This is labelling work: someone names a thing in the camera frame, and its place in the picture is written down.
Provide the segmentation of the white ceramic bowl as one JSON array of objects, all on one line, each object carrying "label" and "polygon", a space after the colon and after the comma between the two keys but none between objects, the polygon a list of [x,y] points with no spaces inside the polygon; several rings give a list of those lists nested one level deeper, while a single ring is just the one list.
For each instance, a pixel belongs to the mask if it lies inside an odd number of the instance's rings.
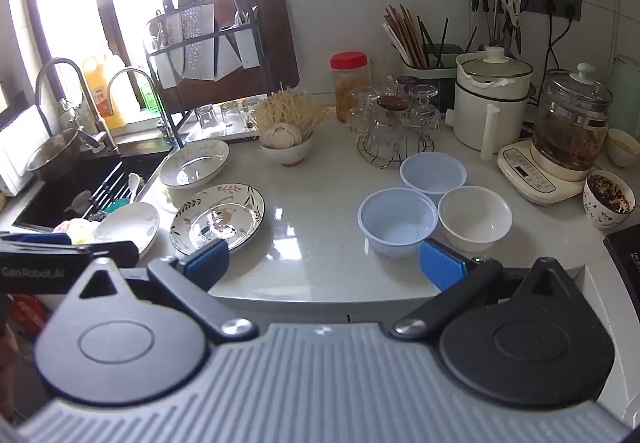
[{"label": "white ceramic bowl", "polygon": [[493,190],[465,185],[451,189],[438,202],[445,236],[463,252],[480,253],[506,237],[513,224],[509,205]]}]

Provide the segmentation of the white plate with orange rim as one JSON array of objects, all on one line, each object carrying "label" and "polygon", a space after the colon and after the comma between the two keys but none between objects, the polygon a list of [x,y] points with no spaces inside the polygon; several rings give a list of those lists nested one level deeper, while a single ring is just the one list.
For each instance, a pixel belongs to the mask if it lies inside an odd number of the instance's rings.
[{"label": "white plate with orange rim", "polygon": [[107,215],[96,226],[96,243],[132,241],[142,258],[150,250],[160,231],[160,215],[152,204],[133,202]]}]

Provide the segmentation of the light blue plastic bowl front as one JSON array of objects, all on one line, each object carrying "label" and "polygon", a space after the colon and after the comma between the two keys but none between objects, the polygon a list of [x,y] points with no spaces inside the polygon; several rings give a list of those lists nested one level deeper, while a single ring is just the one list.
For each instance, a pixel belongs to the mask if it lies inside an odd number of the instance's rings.
[{"label": "light blue plastic bowl front", "polygon": [[413,255],[434,233],[438,213],[427,195],[408,187],[392,187],[363,200],[357,221],[373,252],[400,259]]}]

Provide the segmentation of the light blue plastic bowl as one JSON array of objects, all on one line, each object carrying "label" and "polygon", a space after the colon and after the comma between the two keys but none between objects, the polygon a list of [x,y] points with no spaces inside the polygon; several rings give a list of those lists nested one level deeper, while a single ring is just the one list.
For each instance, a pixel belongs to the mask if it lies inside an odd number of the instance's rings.
[{"label": "light blue plastic bowl", "polygon": [[408,187],[392,187],[363,200],[357,221],[373,252],[400,259],[413,255],[434,233],[438,213],[427,195]]},{"label": "light blue plastic bowl", "polygon": [[399,168],[401,180],[417,192],[439,203],[440,198],[466,183],[465,166],[454,157],[437,151],[418,152],[404,160]]}]

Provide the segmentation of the large leaf-pattern white bowl plate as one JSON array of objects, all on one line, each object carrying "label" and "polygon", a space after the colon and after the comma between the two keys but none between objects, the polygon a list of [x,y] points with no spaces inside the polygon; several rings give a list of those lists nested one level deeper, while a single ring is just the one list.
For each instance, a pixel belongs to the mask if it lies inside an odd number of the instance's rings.
[{"label": "large leaf-pattern white bowl plate", "polygon": [[222,170],[230,154],[223,140],[197,140],[169,155],[160,167],[160,181],[169,188],[202,186]]}]

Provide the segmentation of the chrome kitchen faucet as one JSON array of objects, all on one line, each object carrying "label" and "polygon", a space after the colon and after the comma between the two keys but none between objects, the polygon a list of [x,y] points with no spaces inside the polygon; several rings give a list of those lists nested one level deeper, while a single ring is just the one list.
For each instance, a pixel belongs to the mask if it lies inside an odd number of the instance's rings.
[{"label": "chrome kitchen faucet", "polygon": [[[42,66],[37,74],[35,85],[35,106],[49,136],[52,137],[53,133],[51,125],[49,123],[49,119],[46,117],[41,108],[41,93],[43,83],[44,81],[46,81],[49,71],[57,64],[66,64],[73,68],[79,80],[79,86],[82,96],[81,102],[77,106],[73,107],[73,117],[68,119],[68,125],[78,132],[79,136],[89,148],[94,150],[102,150],[103,148],[105,148],[108,152],[114,152],[115,154],[118,154],[118,145],[116,144],[114,137],[110,132],[110,129],[107,128],[106,122],[100,115],[98,107],[96,107],[96,102],[93,100],[93,97],[89,90],[89,85],[84,77],[84,74],[82,73],[76,62],[73,62],[69,58],[52,58]],[[90,126],[89,131],[86,131],[85,129],[85,124],[88,124],[88,121],[82,120],[83,110],[88,110],[90,114],[92,125]]]}]

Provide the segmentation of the light blue plastic bowl back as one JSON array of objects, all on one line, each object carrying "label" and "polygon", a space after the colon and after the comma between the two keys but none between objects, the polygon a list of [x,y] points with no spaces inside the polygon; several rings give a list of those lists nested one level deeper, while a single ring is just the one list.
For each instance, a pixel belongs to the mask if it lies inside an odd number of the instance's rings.
[{"label": "light blue plastic bowl back", "polygon": [[465,166],[454,157],[437,151],[418,152],[404,160],[399,168],[401,180],[417,192],[439,203],[440,198],[466,183]]}]

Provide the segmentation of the white rice spoon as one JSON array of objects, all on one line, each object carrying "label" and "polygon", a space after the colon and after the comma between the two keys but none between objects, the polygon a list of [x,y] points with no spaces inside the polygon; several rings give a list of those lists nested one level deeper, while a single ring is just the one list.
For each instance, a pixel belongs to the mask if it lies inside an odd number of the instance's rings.
[{"label": "white rice spoon", "polygon": [[131,172],[128,175],[128,188],[129,188],[129,202],[134,203],[136,201],[138,189],[141,184],[141,176],[137,173]]}]

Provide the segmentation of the black induction cooktop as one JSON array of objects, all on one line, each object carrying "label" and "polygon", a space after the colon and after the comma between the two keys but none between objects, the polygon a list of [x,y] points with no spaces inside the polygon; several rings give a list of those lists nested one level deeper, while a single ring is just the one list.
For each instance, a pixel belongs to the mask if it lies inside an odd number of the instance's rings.
[{"label": "black induction cooktop", "polygon": [[640,225],[629,226],[604,238],[608,254],[631,293],[639,294]]}]

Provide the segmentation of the white electric cooking pot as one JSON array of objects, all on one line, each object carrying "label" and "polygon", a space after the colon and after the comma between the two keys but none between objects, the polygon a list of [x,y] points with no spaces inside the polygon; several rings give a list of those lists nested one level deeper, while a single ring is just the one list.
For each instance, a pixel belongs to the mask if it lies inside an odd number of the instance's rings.
[{"label": "white electric cooking pot", "polygon": [[445,122],[465,146],[488,161],[520,137],[533,67],[490,46],[456,58],[454,107]]}]

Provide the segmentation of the glass health kettle with base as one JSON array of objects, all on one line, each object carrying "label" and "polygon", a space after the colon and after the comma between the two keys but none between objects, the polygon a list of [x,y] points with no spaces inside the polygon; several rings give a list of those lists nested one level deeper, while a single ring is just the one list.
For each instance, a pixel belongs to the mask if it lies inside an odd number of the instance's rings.
[{"label": "glass health kettle with base", "polygon": [[528,201],[550,206],[582,192],[608,134],[613,96],[581,62],[547,74],[528,140],[500,149],[498,168]]}]

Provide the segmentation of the green chopstick holder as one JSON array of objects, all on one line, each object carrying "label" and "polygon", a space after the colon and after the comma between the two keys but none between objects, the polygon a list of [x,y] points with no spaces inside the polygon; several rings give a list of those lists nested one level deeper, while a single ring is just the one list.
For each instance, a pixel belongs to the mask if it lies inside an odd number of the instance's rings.
[{"label": "green chopstick holder", "polygon": [[449,36],[449,18],[439,27],[433,27],[405,5],[389,5],[383,13],[382,27],[408,83],[434,85],[438,90],[439,110],[446,112],[454,108],[456,57],[463,53],[463,48]]}]

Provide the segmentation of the small bowl with sauce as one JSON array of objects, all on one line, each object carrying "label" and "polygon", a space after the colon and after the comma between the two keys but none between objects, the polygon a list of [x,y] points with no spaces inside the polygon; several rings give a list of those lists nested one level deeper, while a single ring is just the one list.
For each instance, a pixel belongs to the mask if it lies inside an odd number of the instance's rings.
[{"label": "small bowl with sauce", "polygon": [[640,158],[639,142],[620,129],[609,129],[606,139],[608,159],[619,168],[632,166]]}]

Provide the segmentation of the mint green electric kettle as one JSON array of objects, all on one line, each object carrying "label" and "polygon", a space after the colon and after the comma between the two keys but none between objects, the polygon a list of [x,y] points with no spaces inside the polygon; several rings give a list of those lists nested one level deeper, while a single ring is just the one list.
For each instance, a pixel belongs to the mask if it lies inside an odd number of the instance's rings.
[{"label": "mint green electric kettle", "polygon": [[633,137],[639,136],[640,68],[637,59],[618,55],[614,60],[608,84],[613,95],[610,125]]}]

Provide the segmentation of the red-lid plastic jar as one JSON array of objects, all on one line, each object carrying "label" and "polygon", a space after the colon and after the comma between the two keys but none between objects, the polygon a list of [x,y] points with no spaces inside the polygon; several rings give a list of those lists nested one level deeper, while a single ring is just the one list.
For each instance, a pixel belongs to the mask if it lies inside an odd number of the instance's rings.
[{"label": "red-lid plastic jar", "polygon": [[352,91],[370,82],[369,59],[360,51],[341,52],[330,58],[334,83],[335,114],[345,123],[349,111],[356,104]]}]

